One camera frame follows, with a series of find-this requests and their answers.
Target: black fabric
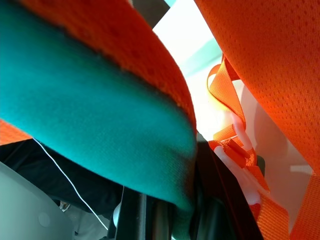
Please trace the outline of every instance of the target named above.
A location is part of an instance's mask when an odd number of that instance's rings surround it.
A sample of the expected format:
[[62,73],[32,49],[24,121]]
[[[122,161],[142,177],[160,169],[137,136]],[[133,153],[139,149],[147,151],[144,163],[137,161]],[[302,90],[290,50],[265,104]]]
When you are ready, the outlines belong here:
[[[89,206],[97,214],[110,219],[121,201],[123,187],[81,167],[48,147],[45,149],[70,178]],[[0,146],[0,161],[53,200],[64,201],[91,212],[66,177],[33,139]]]

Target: white wire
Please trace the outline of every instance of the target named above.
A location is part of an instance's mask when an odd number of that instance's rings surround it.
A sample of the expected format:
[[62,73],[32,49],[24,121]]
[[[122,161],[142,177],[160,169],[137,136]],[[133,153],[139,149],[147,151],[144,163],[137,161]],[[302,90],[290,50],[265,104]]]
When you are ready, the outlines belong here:
[[64,173],[64,171],[62,171],[62,169],[60,168],[60,166],[57,164],[57,162],[53,159],[52,156],[50,156],[50,154],[45,150],[45,148],[41,145],[40,142],[38,142],[36,139],[35,140],[36,143],[38,143],[40,145],[40,147],[43,149],[43,151],[48,155],[49,158],[52,159],[52,161],[54,162],[54,164],[58,167],[58,169],[63,173],[63,175],[66,177],[66,179],[68,179],[68,181],[70,182],[70,184],[72,185],[72,187],[74,188],[76,194],[79,196],[79,198],[82,200],[82,202],[84,202],[84,204],[91,210],[91,212],[95,215],[95,217],[99,220],[99,222],[102,224],[102,226],[108,231],[108,228],[106,227],[106,225],[101,221],[101,219],[98,217],[98,215],[95,213],[95,211],[89,206],[88,203],[86,203],[86,201],[80,196],[80,194],[78,193],[75,185],[72,183],[72,181],[69,179],[69,177]]

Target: white cord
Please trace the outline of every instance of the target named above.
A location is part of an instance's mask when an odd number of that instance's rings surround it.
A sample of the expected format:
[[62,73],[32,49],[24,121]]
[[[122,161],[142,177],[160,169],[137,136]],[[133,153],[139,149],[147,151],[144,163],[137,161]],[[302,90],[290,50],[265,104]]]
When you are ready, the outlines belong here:
[[95,217],[99,220],[99,222],[102,224],[102,226],[108,231],[108,228],[106,227],[106,225],[100,220],[100,218],[98,217],[98,215],[95,213],[95,211],[89,206],[88,203],[86,203],[86,201],[80,196],[80,194],[78,193],[75,185],[72,183],[72,181],[69,179],[69,177],[64,173],[64,171],[62,171],[62,169],[60,168],[60,166],[57,164],[57,162],[53,159],[52,156],[50,156],[50,154],[45,150],[45,148],[41,145],[40,142],[38,142],[36,139],[35,140],[36,143],[38,143],[40,145],[40,147],[43,149],[43,151],[48,155],[49,158],[52,159],[52,161],[54,162],[54,164],[58,167],[58,169],[63,173],[63,175],[66,177],[66,179],[68,179],[68,181],[70,182],[70,184],[72,185],[72,187],[74,188],[76,194],[79,196],[79,198],[82,200],[82,202],[84,202],[84,204],[91,210],[91,212],[95,215]]

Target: teal cushion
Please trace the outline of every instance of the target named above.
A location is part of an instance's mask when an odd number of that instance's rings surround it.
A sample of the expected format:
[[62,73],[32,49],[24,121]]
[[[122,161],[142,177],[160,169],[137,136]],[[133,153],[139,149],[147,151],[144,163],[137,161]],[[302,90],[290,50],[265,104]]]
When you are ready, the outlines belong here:
[[0,5],[0,117],[190,215],[196,137],[184,111],[61,29],[15,3]]

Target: teal fabric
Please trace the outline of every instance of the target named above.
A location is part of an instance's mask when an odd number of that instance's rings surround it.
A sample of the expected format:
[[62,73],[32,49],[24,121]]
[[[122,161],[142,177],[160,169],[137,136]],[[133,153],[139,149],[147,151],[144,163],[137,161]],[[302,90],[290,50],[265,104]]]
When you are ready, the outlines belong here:
[[0,117],[103,177],[174,203],[177,238],[188,238],[196,137],[183,110],[15,3],[1,1],[0,36]]

